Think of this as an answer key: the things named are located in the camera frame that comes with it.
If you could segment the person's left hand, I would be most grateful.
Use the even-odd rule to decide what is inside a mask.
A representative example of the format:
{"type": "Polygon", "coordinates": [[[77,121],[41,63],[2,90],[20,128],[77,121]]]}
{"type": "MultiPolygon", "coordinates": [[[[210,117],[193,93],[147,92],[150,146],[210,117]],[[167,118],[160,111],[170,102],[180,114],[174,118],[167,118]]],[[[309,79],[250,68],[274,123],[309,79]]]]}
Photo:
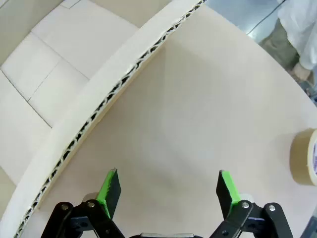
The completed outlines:
{"type": "Polygon", "coordinates": [[[297,63],[293,68],[293,73],[299,80],[306,81],[311,71],[304,68],[300,63],[297,63]]]}

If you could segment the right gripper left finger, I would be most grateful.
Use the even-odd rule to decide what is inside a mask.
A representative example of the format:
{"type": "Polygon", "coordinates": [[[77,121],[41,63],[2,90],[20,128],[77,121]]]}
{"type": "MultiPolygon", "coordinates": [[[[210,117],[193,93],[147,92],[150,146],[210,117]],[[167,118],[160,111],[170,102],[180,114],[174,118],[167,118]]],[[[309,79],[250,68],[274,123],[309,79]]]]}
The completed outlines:
{"type": "Polygon", "coordinates": [[[47,224],[47,238],[79,238],[93,231],[97,238],[122,238],[124,235],[113,221],[121,194],[117,169],[108,172],[96,198],[77,206],[69,202],[58,203],[47,224]]]}

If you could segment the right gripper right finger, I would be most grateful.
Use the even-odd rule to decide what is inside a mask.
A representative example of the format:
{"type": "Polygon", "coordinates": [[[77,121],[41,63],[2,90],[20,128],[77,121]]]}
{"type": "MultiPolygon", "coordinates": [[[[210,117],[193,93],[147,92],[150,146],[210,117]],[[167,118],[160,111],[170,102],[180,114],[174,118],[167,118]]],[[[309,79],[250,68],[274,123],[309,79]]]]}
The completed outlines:
{"type": "Polygon", "coordinates": [[[224,220],[213,232],[214,238],[238,238],[243,232],[256,238],[293,237],[280,204],[273,202],[260,207],[243,200],[228,171],[219,171],[216,194],[224,220]]]}

